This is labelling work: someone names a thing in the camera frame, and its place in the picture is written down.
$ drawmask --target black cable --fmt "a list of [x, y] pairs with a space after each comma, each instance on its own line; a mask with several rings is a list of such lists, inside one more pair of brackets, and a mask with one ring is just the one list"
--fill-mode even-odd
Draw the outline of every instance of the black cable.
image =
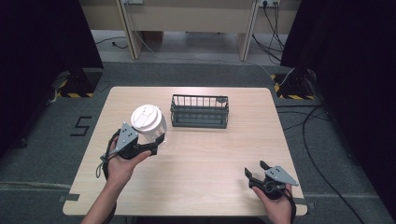
[[283, 108], [283, 107], [315, 107], [319, 105], [277, 105], [276, 108]]
[[285, 45], [282, 43], [282, 40], [280, 40], [279, 37], [279, 32], [277, 31], [277, 23], [279, 22], [279, 3], [275, 2], [275, 30], [276, 30], [276, 37], [277, 37], [277, 42], [280, 46], [280, 48], [283, 50]]
[[99, 90], [99, 89], [96, 87], [96, 90], [97, 90], [97, 91], [103, 92], [103, 91], [105, 91], [105, 90], [110, 86], [110, 81], [109, 81], [109, 80], [108, 80], [108, 81], [103, 81], [103, 82], [106, 82], [107, 85], [106, 85], [104, 88], [102, 88], [101, 90]]
[[101, 40], [101, 41], [99, 41], [99, 42], [95, 42], [95, 44], [100, 44], [100, 43], [103, 43], [103, 42], [105, 42], [105, 41], [107, 41], [107, 40], [111, 40], [111, 39], [120, 39], [120, 38], [126, 38], [125, 36], [114, 36], [114, 37], [110, 37], [110, 38], [107, 38], [107, 39], [103, 39], [103, 40]]
[[306, 150], [306, 153], [311, 160], [312, 164], [314, 165], [315, 169], [318, 171], [319, 175], [323, 178], [323, 180], [329, 185], [329, 187], [338, 195], [338, 197], [343, 200], [343, 202], [349, 207], [349, 209], [352, 211], [352, 213], [355, 215], [355, 217], [361, 222], [364, 223], [359, 214], [355, 211], [355, 209], [349, 204], [349, 202], [341, 195], [340, 192], [327, 180], [327, 178], [324, 176], [324, 174], [319, 170], [318, 166], [315, 164], [314, 159], [312, 158], [311, 152], [309, 151], [308, 144], [306, 143], [305, 139], [305, 124], [309, 120], [309, 117], [317, 110], [320, 108], [321, 105], [315, 107], [309, 114], [306, 116], [304, 123], [303, 123], [303, 140], [304, 140], [304, 147]]
[[120, 47], [120, 46], [119, 46], [119, 45], [117, 45], [117, 44], [116, 44], [116, 42], [114, 42], [114, 41], [113, 41], [113, 42], [111, 42], [111, 43], [113, 44], [113, 46], [114, 46], [114, 47], [117, 47], [117, 48], [119, 48], [119, 49], [126, 49], [126, 48], [128, 48], [128, 46], [125, 46], [125, 47]]
[[[273, 42], [274, 39], [275, 39], [275, 40], [278, 42], [278, 44], [279, 44], [281, 50], [283, 50], [282, 41], [279, 39], [279, 35], [277, 34], [277, 14], [278, 14], [278, 13], [275, 14], [275, 16], [276, 16], [276, 28], [274, 28], [273, 24], [271, 23], [270, 18], [268, 17], [267, 11], [266, 11], [265, 9], [266, 9], [266, 1], [264, 1], [264, 5], [263, 5], [264, 15], [265, 15], [265, 17], [267, 18], [267, 20], [268, 20], [268, 22], [269, 22], [269, 24], [270, 24], [271, 30], [273, 31], [273, 35], [272, 35], [272, 38], [271, 38], [271, 41], [270, 41], [269, 49], [271, 48], [272, 42]], [[268, 54], [268, 59], [271, 61], [271, 63], [279, 64], [279, 63], [275, 63], [275, 62], [271, 59], [271, 56], [273, 56], [273, 55]]]
[[264, 46], [262, 43], [260, 43], [257, 39], [255, 35], [252, 35], [253, 39], [256, 41], [256, 43], [259, 45], [259, 47], [264, 50], [268, 55], [271, 55], [272, 57], [274, 57], [275, 59], [277, 59], [278, 61], [280, 61], [280, 59], [278, 57], [276, 57], [270, 50], [271, 48], [268, 48], [266, 46]]
[[257, 40], [257, 38], [256, 38], [255, 35], [252, 35], [252, 37], [253, 37], [254, 40], [256, 41], [257, 45], [259, 45], [259, 47], [260, 47], [261, 49], [264, 49], [264, 51], [266, 51], [266, 50], [273, 50], [273, 51], [280, 52], [280, 53], [283, 52], [283, 51], [280, 50], [280, 49], [271, 49], [271, 48], [265, 46], [264, 44], [260, 43], [259, 40]]
[[283, 132], [285, 132], [285, 131], [288, 130], [288, 129], [292, 129], [292, 128], [294, 128], [294, 127], [300, 126], [300, 125], [302, 125], [302, 124], [304, 124], [304, 122], [300, 122], [300, 123], [298, 123], [298, 124], [291, 125], [291, 126], [289, 126], [289, 127], [287, 127], [287, 128], [284, 128], [284, 129], [283, 129]]
[[[308, 115], [308, 113], [300, 112], [300, 111], [279, 111], [277, 113], [278, 114], [302, 114], [302, 115]], [[326, 112], [323, 112], [323, 113], [320, 113], [320, 114], [317, 114], [317, 115], [311, 115], [311, 117], [315, 118], [315, 119], [321, 119], [321, 120], [330, 120], [330, 119], [321, 118], [319, 115], [322, 115], [322, 114], [326, 114]]]
[[273, 31], [273, 37], [276, 39], [276, 41], [279, 43], [279, 45], [284, 46], [282, 41], [279, 38], [278, 33], [277, 33], [277, 17], [276, 17], [276, 29], [275, 29], [273, 24], [271, 23], [271, 20], [268, 17], [267, 11], [265, 9], [266, 9], [266, 7], [263, 7], [264, 15], [267, 18], [268, 22], [270, 23], [271, 30]]

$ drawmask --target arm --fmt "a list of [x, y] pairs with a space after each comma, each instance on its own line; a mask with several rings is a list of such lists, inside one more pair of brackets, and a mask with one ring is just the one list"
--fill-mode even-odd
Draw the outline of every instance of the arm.
[[[288, 189], [291, 193], [290, 184], [286, 185], [286, 189]], [[282, 196], [278, 200], [270, 200], [260, 189], [253, 187], [253, 190], [262, 201], [262, 204], [264, 204], [264, 207], [267, 211], [267, 216], [274, 224], [291, 223], [291, 204], [285, 196]]]
[[[115, 148], [117, 140], [118, 138], [113, 141], [111, 149]], [[106, 220], [123, 188], [131, 179], [134, 168], [139, 162], [145, 160], [150, 153], [150, 151], [142, 152], [131, 160], [125, 160], [117, 156], [109, 161], [108, 180], [81, 223], [103, 223]]]

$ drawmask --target gray carpet floor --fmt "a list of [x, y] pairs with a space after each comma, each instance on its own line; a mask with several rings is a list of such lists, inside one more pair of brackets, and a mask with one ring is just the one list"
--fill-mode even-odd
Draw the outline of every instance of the gray carpet floor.
[[[288, 68], [266, 66], [270, 74]], [[276, 97], [271, 78], [256, 65], [105, 63], [92, 98], [57, 98], [37, 119], [27, 147], [13, 148], [0, 160], [0, 223], [77, 223], [82, 217], [63, 214], [64, 196], [79, 164], [110, 89], [114, 86], [197, 86], [268, 88], [272, 91], [297, 174], [308, 204], [308, 214], [294, 223], [359, 223], [352, 210], [329, 187], [326, 177], [365, 223], [393, 223], [363, 170], [343, 147], [325, 107], [305, 124], [319, 100]], [[76, 129], [89, 126], [83, 133]], [[137, 223], [263, 223], [248, 217], [140, 217]], [[114, 217], [111, 223], [124, 223]]]

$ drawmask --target wooden table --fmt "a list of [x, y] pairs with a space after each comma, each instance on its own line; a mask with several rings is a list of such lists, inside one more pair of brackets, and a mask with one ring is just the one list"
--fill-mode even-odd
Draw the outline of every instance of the wooden table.
[[[227, 129], [172, 127], [173, 94], [226, 95], [230, 113]], [[116, 215], [123, 216], [265, 216], [261, 201], [248, 187], [244, 168], [264, 178], [260, 160], [281, 165], [298, 181], [274, 101], [264, 88], [116, 87], [106, 99], [78, 169], [64, 213], [85, 215], [105, 185], [96, 178], [111, 135], [124, 121], [131, 123], [140, 105], [157, 105], [168, 131], [158, 155], [134, 170], [118, 199]], [[303, 198], [300, 187], [293, 195]], [[307, 212], [297, 204], [297, 216]]]

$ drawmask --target black curtain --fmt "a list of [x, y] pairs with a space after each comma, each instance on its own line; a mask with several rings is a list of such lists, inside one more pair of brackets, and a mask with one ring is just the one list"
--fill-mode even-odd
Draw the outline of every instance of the black curtain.
[[1, 156], [28, 132], [60, 73], [103, 68], [78, 0], [2, 1], [0, 60]]
[[346, 149], [396, 220], [395, 27], [395, 0], [303, 0], [281, 64], [317, 73]]

